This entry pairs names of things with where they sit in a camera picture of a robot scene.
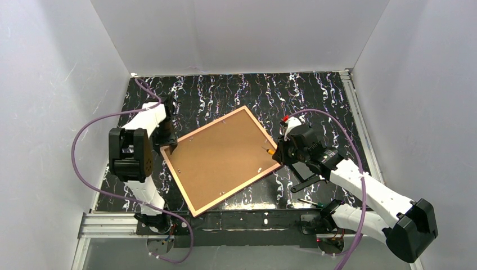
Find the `pink picture frame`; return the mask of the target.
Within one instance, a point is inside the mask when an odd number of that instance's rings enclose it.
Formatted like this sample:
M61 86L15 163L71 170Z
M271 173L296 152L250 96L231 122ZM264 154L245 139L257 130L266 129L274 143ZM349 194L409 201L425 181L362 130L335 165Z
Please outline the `pink picture frame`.
M280 168L277 145L247 106L182 136L160 153L193 217Z

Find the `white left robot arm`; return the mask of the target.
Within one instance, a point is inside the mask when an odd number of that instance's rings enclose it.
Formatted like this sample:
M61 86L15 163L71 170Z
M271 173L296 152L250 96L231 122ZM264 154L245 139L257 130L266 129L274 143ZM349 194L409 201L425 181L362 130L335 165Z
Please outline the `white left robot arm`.
M168 217L162 213L167 204L152 180L152 152L166 147L173 152L177 136L173 116L177 100L168 96L161 103L143 104L143 112L121 128L109 131L109 170L128 187L136 200L153 205L142 206L135 218L146 226L164 230Z

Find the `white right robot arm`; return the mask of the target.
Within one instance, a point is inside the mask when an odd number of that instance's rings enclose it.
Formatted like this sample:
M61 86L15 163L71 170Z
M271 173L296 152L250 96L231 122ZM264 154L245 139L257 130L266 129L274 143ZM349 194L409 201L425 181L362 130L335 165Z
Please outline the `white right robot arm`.
M356 231L383 242L399 259L414 263L438 237L434 207L425 199L413 201L389 189L367 172L360 173L352 160L338 149L325 147L317 133L296 117L284 117L285 133L277 140L273 160L290 168L305 165L312 173L292 187L298 192L318 181L345 188L360 200L366 199L371 213L362 214L341 200L332 200L320 208L313 219L302 222L304 233L332 232L338 229Z

